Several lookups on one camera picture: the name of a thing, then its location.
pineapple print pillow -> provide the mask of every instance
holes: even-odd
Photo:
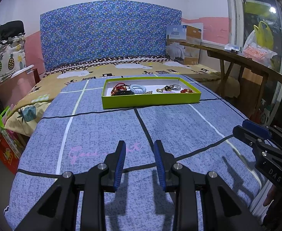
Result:
[[[0,44],[0,83],[13,73],[25,68],[24,35],[13,37],[12,42]]]

black line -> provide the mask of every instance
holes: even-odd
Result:
[[[153,163],[144,164],[144,165],[140,165],[140,166],[128,167],[128,168],[123,169],[123,173],[128,173],[128,172],[131,172],[131,171],[152,168],[152,167],[155,167],[155,166],[156,166],[156,163],[153,162]]]
[[[223,100],[222,98],[215,98],[215,99],[200,99],[200,101],[216,101],[216,100]]]
[[[222,138],[221,140],[215,142],[215,143],[212,143],[206,147],[203,147],[203,148],[200,148],[198,150],[195,150],[189,154],[186,154],[186,155],[182,155],[182,156],[179,156],[179,157],[176,157],[175,158],[175,161],[179,161],[179,160],[183,160],[185,158],[189,158],[189,157],[192,157],[196,154],[199,154],[201,152],[204,152],[212,147],[215,147],[215,146],[218,146],[219,144],[221,144],[222,142],[226,141],[227,139],[230,139],[234,137],[234,135],[229,135],[229,136],[226,136],[224,138]],[[131,171],[136,171],[136,170],[142,170],[142,169],[147,169],[147,168],[152,168],[152,167],[155,167],[156,166],[156,163],[149,163],[149,164],[144,164],[144,165],[140,165],[140,166],[134,166],[134,167],[128,167],[128,168],[125,168],[123,169],[123,173],[128,173],[128,172],[131,172]],[[53,174],[44,174],[44,173],[36,173],[36,172],[30,172],[30,171],[26,171],[24,169],[18,169],[17,172],[20,172],[20,173],[23,173],[23,174],[27,174],[27,175],[31,175],[31,176],[38,176],[38,177],[46,177],[46,178],[60,178],[61,175],[53,175]]]
[[[233,109],[230,105],[228,105],[224,100],[221,100],[225,105],[227,105],[229,108],[231,108],[236,114],[238,114],[241,118],[243,118],[244,120],[248,119],[243,117],[240,113],[238,113],[235,109]]]
[[[78,113],[78,114],[75,114],[75,115],[42,117],[41,119],[67,118],[67,117],[72,117],[72,116],[89,115],[89,114],[101,114],[101,113],[109,113],[109,112],[115,112],[115,111],[127,111],[127,110],[132,110],[132,109],[134,109],[134,108],[113,109],[113,110],[98,111],[98,112],[97,111],[92,111],[92,112]]]
[[[221,144],[222,142],[224,142],[224,141],[226,141],[227,139],[230,139],[230,138],[232,138],[232,137],[234,137],[234,135],[226,136],[226,137],[224,137],[223,139],[221,139],[220,141],[217,141],[216,143],[213,143],[213,144],[210,144],[210,145],[208,145],[208,146],[206,146],[206,147],[203,147],[203,148],[200,148],[200,149],[198,149],[198,150],[195,150],[195,151],[193,151],[193,152],[191,152],[191,153],[189,153],[189,154],[176,157],[176,158],[175,158],[175,161],[183,160],[183,159],[189,158],[189,157],[191,157],[191,156],[194,156],[194,155],[196,155],[196,154],[199,154],[199,153],[201,153],[201,152],[204,152],[204,151],[206,151],[206,150],[208,150],[208,149],[210,149],[210,148],[212,148],[212,147],[218,146],[218,145]]]
[[[200,101],[215,101],[215,100],[223,100],[223,99],[221,99],[221,98],[200,99]],[[72,116],[81,116],[81,115],[89,115],[89,114],[102,114],[102,113],[110,113],[110,112],[116,112],[116,111],[128,111],[128,110],[137,109],[137,108],[149,108],[149,107],[172,106],[172,105],[187,105],[187,104],[167,104],[167,105],[139,106],[139,107],[113,109],[113,110],[105,110],[105,111],[91,111],[91,112],[85,112],[85,113],[78,113],[78,114],[75,114],[75,115],[50,116],[50,117],[46,116],[46,117],[42,117],[41,119],[67,118],[67,117],[72,117]]]
[[[152,140],[152,138],[151,138],[151,136],[150,136],[150,134],[149,134],[149,132],[148,132],[148,130],[147,130],[147,128],[146,128],[146,126],[145,126],[145,124],[144,124],[144,122],[143,122],[143,120],[142,120],[141,116],[139,115],[139,112],[138,112],[138,110],[136,108],[134,108],[134,112],[135,112],[135,114],[136,114],[136,116],[137,116],[137,118],[138,118],[138,120],[139,120],[139,122],[141,124],[141,127],[142,127],[142,129],[143,129],[143,131],[145,133],[145,136],[146,136],[146,138],[147,138],[147,140],[148,140],[148,142],[149,142],[149,144],[151,146],[151,149],[154,152],[153,140]]]
[[[46,177],[46,178],[55,178],[58,179],[60,178],[61,175],[53,175],[53,174],[44,174],[44,173],[37,173],[37,172],[30,172],[24,169],[18,169],[17,172],[23,173],[23,174],[27,174],[30,176],[39,176],[39,177]]]
[[[186,77],[187,79],[189,79],[190,81],[192,81],[193,82],[193,80],[191,80],[189,77],[187,77],[187,76],[185,76],[185,75],[183,75],[184,77]],[[212,93],[212,91],[210,91],[210,90],[208,90],[204,85],[202,85],[202,84],[200,83],[200,87],[202,87],[202,88],[204,88],[204,89],[206,89],[208,92],[210,92],[212,95],[214,95],[214,96],[216,96],[215,94],[213,94]],[[244,120],[246,120],[247,118],[244,118],[240,113],[238,113],[234,108],[232,108],[230,105],[228,105],[226,102],[225,102],[225,100],[223,99],[223,98],[218,98],[218,99],[220,99],[225,105],[227,105],[230,109],[232,109],[236,114],[238,114],[241,118],[243,118]]]

polka dot fabric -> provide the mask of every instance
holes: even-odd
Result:
[[[97,67],[101,65],[113,64],[119,65],[123,63],[139,63],[139,62],[163,62],[169,61],[170,59],[165,58],[163,56],[150,56],[150,57],[127,57],[127,58],[103,58],[103,59],[96,59],[94,61],[83,61],[73,64],[64,64],[56,68],[52,68],[50,71],[46,72],[44,77],[55,74],[58,72],[66,72],[66,71],[76,71],[82,70],[91,67]]]
[[[165,54],[166,26],[180,10],[123,0],[80,3],[40,16],[47,71],[84,60]]]

hair tie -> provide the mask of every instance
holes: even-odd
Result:
[[[146,88],[138,84],[130,85],[130,90],[135,94],[144,94],[146,92]]]

green box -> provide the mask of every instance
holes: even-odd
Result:
[[[3,121],[2,121],[2,118],[3,117],[6,117],[5,118],[5,122],[6,122],[6,120],[7,120],[7,115],[9,114],[9,112],[11,111],[11,108],[9,107],[9,106],[7,106],[6,107],[6,109],[0,114],[0,127],[1,128],[4,128],[5,126],[5,124],[3,123]]]
[[[153,89],[156,87],[163,88],[166,85],[177,84],[181,86],[181,89],[188,88],[193,90],[194,93],[180,93],[180,91],[175,91],[175,94],[162,94],[157,93],[156,90],[153,90],[152,94],[145,95],[110,96],[111,89],[119,82],[129,85],[148,85],[149,88]],[[102,90],[101,100],[103,109],[112,109],[138,106],[199,103],[200,97],[201,92],[197,88],[178,77],[129,77],[107,79]]]

